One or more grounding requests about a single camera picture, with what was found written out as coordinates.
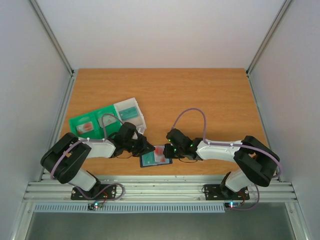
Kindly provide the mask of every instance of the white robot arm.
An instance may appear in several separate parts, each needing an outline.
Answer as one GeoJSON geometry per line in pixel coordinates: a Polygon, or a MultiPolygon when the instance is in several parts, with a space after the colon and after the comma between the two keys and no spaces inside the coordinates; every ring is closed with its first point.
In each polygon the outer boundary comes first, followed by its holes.
{"type": "Polygon", "coordinates": [[[101,189],[106,186],[91,173],[81,168],[88,158],[114,158],[127,151],[139,157],[155,150],[145,136],[138,133],[136,126],[130,122],[121,125],[118,132],[108,139],[78,138],[73,133],[65,134],[42,157],[41,165],[50,172],[52,179],[61,184],[76,186],[75,191],[85,193],[89,199],[103,198],[101,189]]]}
{"type": "Polygon", "coordinates": [[[220,185],[221,193],[226,199],[251,184],[267,187],[280,161],[274,152],[253,136],[232,142],[202,138],[191,140],[173,128],[166,138],[170,141],[164,145],[166,158],[213,159],[238,164],[240,169],[227,173],[220,185]]]}

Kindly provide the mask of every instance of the mounting plate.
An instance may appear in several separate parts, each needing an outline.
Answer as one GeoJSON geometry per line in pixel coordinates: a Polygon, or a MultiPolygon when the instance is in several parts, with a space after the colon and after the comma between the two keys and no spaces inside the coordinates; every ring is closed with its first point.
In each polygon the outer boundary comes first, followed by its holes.
{"type": "MultiPolygon", "coordinates": [[[[214,201],[214,200],[241,201],[243,200],[243,197],[239,195],[237,192],[235,192],[231,196],[231,199],[226,199],[221,193],[220,184],[205,184],[202,188],[202,191],[205,195],[205,200],[208,200],[208,201],[214,201]]],[[[242,188],[239,192],[241,192],[244,195],[245,200],[250,199],[247,187],[242,188]]]]}
{"type": "MultiPolygon", "coordinates": [[[[106,186],[108,186],[109,184],[101,184],[99,186],[99,191],[100,192],[102,189],[104,189],[106,186]]],[[[79,190],[74,187],[72,188],[72,191],[75,191],[75,193],[71,193],[71,200],[84,200],[84,201],[88,201],[88,199],[86,199],[84,196],[82,196],[82,194],[79,192],[79,190]]],[[[107,194],[107,198],[106,199],[114,199],[116,197],[116,193],[117,193],[117,186],[113,185],[111,187],[108,187],[104,190],[104,192],[107,194]]],[[[102,192],[99,196],[93,198],[92,200],[100,200],[100,199],[105,199],[105,194],[102,192]]]]}

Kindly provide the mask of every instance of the metal frame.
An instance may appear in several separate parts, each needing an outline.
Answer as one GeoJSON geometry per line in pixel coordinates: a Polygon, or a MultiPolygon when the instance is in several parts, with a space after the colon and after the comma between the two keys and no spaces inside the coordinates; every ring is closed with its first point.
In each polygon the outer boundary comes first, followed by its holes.
{"type": "Polygon", "coordinates": [[[11,240],[25,240],[36,204],[34,202],[23,202],[20,206],[15,226],[12,231],[11,240]]]}
{"type": "Polygon", "coordinates": [[[53,46],[55,47],[55,49],[57,50],[60,58],[62,59],[65,68],[67,69],[67,71],[69,72],[69,74],[72,76],[72,74],[74,73],[74,70],[72,69],[64,51],[62,50],[57,38],[55,37],[54,32],[52,31],[44,13],[42,12],[37,0],[28,0],[29,3],[31,4],[35,14],[37,15],[37,17],[39,18],[39,21],[41,22],[44,30],[46,31],[50,41],[52,42],[53,46]]]}
{"type": "MultiPolygon", "coordinates": [[[[202,188],[205,184],[220,184],[223,175],[128,175],[97,176],[103,184],[121,183],[125,187],[125,195],[121,203],[227,203],[229,201],[206,201],[202,188]]],[[[33,203],[83,203],[70,200],[73,186],[60,184],[50,179],[50,173],[44,171],[41,182],[30,182],[23,197],[24,202],[33,203]]],[[[250,200],[255,203],[257,190],[248,187],[250,200]]],[[[297,197],[290,182],[271,181],[269,187],[258,187],[262,203],[296,203],[297,197]]]]}
{"type": "Polygon", "coordinates": [[[253,71],[253,69],[255,68],[260,56],[262,55],[262,53],[266,49],[268,43],[270,42],[271,38],[273,37],[274,33],[276,32],[279,24],[281,23],[282,19],[284,18],[286,12],[288,11],[288,9],[293,1],[294,0],[285,0],[283,2],[280,10],[276,14],[275,19],[273,20],[270,28],[268,29],[268,32],[266,33],[261,45],[259,46],[256,54],[254,55],[250,65],[246,71],[248,74],[250,74],[253,71]]]}
{"type": "Polygon", "coordinates": [[[311,240],[310,233],[298,202],[285,204],[297,240],[311,240]]]}
{"type": "MultiPolygon", "coordinates": [[[[78,70],[75,70],[74,73],[72,74],[72,76],[69,78],[69,82],[66,86],[66,90],[64,92],[63,99],[61,101],[61,105],[59,107],[58,114],[55,119],[55,125],[52,128],[52,132],[50,134],[49,144],[47,146],[47,149],[51,148],[59,140],[59,137],[61,134],[61,129],[64,124],[64,119],[67,114],[67,109],[68,109],[68,105],[69,105],[70,98],[72,95],[72,91],[73,91],[75,83],[76,83],[77,75],[78,75],[78,70]]],[[[42,168],[40,175],[38,177],[38,181],[41,181],[44,170],[45,169],[42,168]]]]}

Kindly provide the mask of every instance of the white enclosure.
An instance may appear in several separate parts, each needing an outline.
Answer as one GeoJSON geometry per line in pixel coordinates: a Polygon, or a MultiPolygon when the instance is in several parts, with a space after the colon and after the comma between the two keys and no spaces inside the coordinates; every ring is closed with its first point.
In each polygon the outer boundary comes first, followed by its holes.
{"type": "Polygon", "coordinates": [[[272,149],[320,239],[320,1],[293,2],[251,75],[272,149]]]}
{"type": "Polygon", "coordinates": [[[248,68],[283,0],[39,0],[74,69],[248,68]]]}
{"type": "Polygon", "coordinates": [[[0,7],[0,239],[10,237],[27,184],[39,178],[70,78],[26,0],[0,7]]]}
{"type": "Polygon", "coordinates": [[[288,216],[291,222],[305,218],[301,239],[308,239],[308,230],[320,239],[319,11],[318,0],[3,1],[0,239],[17,240],[15,219],[28,182],[41,174],[40,158],[58,135],[71,68],[248,70],[269,145],[303,213],[288,216]]]}

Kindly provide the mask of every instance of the purple cable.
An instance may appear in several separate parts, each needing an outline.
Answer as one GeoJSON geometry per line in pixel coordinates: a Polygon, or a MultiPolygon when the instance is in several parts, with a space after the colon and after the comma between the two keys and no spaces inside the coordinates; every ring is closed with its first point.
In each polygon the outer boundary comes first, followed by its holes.
{"type": "Polygon", "coordinates": [[[67,156],[67,154],[78,144],[87,141],[87,139],[83,139],[83,140],[79,140],[77,142],[75,142],[74,144],[72,144],[62,155],[61,157],[58,159],[58,161],[56,161],[55,165],[53,166],[51,173],[50,173],[50,178],[51,179],[55,179],[54,174],[55,171],[57,170],[57,167],[59,166],[59,164],[61,163],[61,161],[67,156]]]}
{"type": "Polygon", "coordinates": [[[257,193],[258,197],[257,197],[256,202],[253,206],[251,206],[249,208],[226,207],[226,209],[236,210],[236,211],[250,211],[250,210],[255,209],[258,206],[258,203],[260,201],[260,192],[259,192],[258,186],[256,184],[254,186],[256,188],[256,193],[257,193]]]}
{"type": "Polygon", "coordinates": [[[112,187],[112,186],[119,186],[119,187],[122,189],[122,193],[121,193],[119,196],[115,197],[115,198],[107,199],[107,200],[109,200],[109,201],[110,201],[110,200],[115,201],[115,200],[118,200],[118,199],[122,198],[122,196],[125,194],[125,187],[124,187],[121,183],[112,183],[112,184],[109,184],[108,186],[105,186],[105,187],[104,187],[100,192],[98,192],[94,197],[89,197],[89,196],[87,196],[80,187],[78,187],[78,186],[75,186],[75,187],[76,187],[76,189],[78,189],[78,191],[82,194],[82,196],[83,196],[85,199],[92,200],[92,199],[96,198],[97,196],[99,196],[100,194],[102,194],[107,188],[112,187]]]}
{"type": "MultiPolygon", "coordinates": [[[[207,139],[206,139],[206,131],[207,131],[206,115],[205,115],[205,113],[204,113],[201,109],[196,108],[196,107],[191,107],[191,108],[188,108],[188,109],[184,110],[183,112],[181,112],[180,115],[176,118],[176,120],[175,120],[175,122],[174,122],[174,124],[173,124],[173,126],[172,126],[172,128],[171,128],[171,130],[175,128],[175,126],[176,126],[178,120],[181,118],[181,116],[182,116],[185,112],[188,112],[188,111],[190,111],[190,110],[196,110],[196,111],[200,112],[200,113],[202,114],[202,116],[203,116],[203,137],[202,137],[202,139],[203,139],[203,142],[204,142],[205,144],[208,144],[208,145],[210,145],[210,146],[222,146],[222,147],[230,147],[230,146],[231,146],[230,143],[222,143],[222,142],[221,142],[221,143],[217,143],[217,142],[211,143],[211,142],[208,142],[208,141],[207,141],[207,139]]],[[[239,147],[239,148],[245,148],[245,149],[251,149],[251,150],[254,150],[254,151],[256,151],[256,152],[260,152],[260,153],[266,155],[267,157],[271,158],[271,159],[275,162],[275,164],[279,167],[279,172],[278,172],[276,175],[274,175],[272,178],[277,178],[277,177],[279,177],[279,176],[282,174],[283,168],[282,168],[281,164],[280,164],[280,163],[278,162],[278,160],[277,160],[274,156],[272,156],[270,153],[268,153],[268,152],[266,152],[266,151],[264,151],[264,150],[262,150],[262,149],[260,149],[260,148],[254,147],[254,146],[248,146],[248,145],[237,144],[237,143],[234,143],[232,146],[233,146],[233,147],[239,147]]]]}
{"type": "Polygon", "coordinates": [[[202,116],[203,116],[203,141],[205,141],[205,139],[206,139],[206,130],[207,130],[206,115],[205,115],[205,113],[204,113],[201,109],[196,108],[196,107],[188,108],[188,109],[184,110],[182,113],[180,113],[180,115],[176,118],[176,120],[175,120],[175,122],[174,122],[174,124],[173,124],[173,126],[172,126],[172,128],[171,128],[171,130],[175,128],[175,126],[176,126],[178,120],[181,118],[181,116],[182,116],[184,113],[186,113],[186,112],[188,112],[188,111],[191,111],[191,110],[196,110],[196,111],[200,112],[200,113],[202,114],[202,116]]]}
{"type": "MultiPolygon", "coordinates": [[[[107,139],[107,130],[105,128],[105,124],[104,124],[104,116],[106,115],[109,115],[109,116],[112,116],[114,117],[115,119],[117,119],[120,123],[124,124],[119,118],[117,118],[115,115],[112,115],[110,113],[104,113],[102,116],[101,116],[101,122],[102,122],[102,126],[103,126],[103,133],[104,133],[104,139],[107,139]]],[[[62,155],[61,157],[58,159],[58,161],[55,163],[55,165],[53,166],[52,170],[51,170],[51,173],[50,173],[50,178],[53,180],[55,179],[54,177],[54,174],[55,174],[55,171],[57,170],[57,167],[59,166],[59,164],[61,163],[61,161],[67,156],[67,154],[75,147],[77,146],[78,144],[80,143],[83,143],[85,141],[89,141],[88,139],[82,139],[82,140],[79,140],[77,142],[75,142],[74,144],[72,144],[62,155]]],[[[96,143],[100,143],[101,141],[103,142],[104,140],[103,139],[91,139],[90,140],[91,142],[96,142],[96,143]]]]}

